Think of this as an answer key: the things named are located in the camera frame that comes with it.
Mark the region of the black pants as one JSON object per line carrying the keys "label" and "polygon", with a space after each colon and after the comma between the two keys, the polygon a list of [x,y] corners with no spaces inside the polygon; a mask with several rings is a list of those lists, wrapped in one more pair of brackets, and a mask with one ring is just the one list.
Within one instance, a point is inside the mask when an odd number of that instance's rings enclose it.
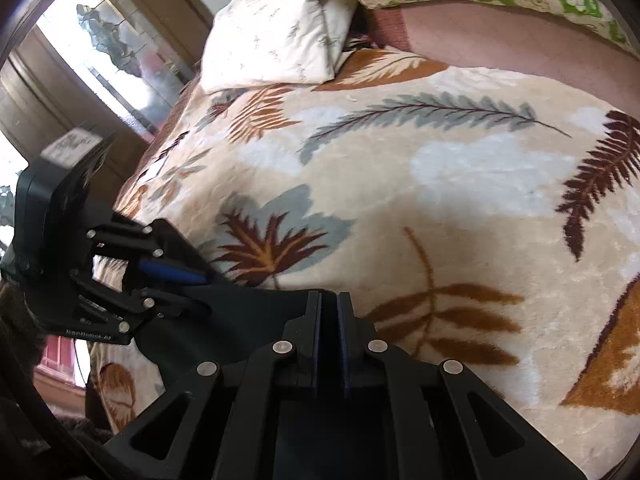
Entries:
{"label": "black pants", "polygon": [[134,331],[134,343],[171,384],[201,362],[241,362],[280,339],[286,323],[305,314],[308,296],[305,289],[236,285],[153,290],[155,304]]}

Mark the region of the leaf pattern plush blanket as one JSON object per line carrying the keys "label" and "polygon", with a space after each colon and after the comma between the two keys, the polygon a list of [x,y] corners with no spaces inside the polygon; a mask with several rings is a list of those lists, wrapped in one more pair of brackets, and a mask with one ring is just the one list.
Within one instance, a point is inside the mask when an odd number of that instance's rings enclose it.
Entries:
{"label": "leaf pattern plush blanket", "polygon": [[324,84],[194,84],[115,207],[231,281],[349,292],[590,479],[638,438],[639,121],[587,92],[373,49]]}

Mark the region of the pink quilted bed headboard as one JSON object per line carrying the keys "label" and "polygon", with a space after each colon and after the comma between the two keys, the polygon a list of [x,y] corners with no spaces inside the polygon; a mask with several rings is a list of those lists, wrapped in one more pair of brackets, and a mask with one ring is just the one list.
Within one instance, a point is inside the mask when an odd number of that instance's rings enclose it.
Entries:
{"label": "pink quilted bed headboard", "polygon": [[363,16],[380,46],[449,65],[549,77],[639,116],[638,58],[562,18],[466,1],[365,10]]}

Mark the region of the wooden glass cabinet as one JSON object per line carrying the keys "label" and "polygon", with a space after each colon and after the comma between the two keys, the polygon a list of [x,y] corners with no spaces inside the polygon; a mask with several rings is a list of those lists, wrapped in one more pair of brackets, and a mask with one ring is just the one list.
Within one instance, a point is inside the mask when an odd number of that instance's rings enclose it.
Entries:
{"label": "wooden glass cabinet", "polygon": [[114,198],[194,78],[202,0],[1,0],[1,188],[80,127],[115,142],[92,190]]}

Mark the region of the white floral pillow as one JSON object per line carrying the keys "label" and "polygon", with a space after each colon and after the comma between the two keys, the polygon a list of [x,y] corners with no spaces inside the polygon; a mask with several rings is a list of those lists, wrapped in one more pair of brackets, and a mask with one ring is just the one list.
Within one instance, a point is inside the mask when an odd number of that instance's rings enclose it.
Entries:
{"label": "white floral pillow", "polygon": [[231,0],[206,40],[200,86],[212,94],[323,84],[346,62],[357,0]]}

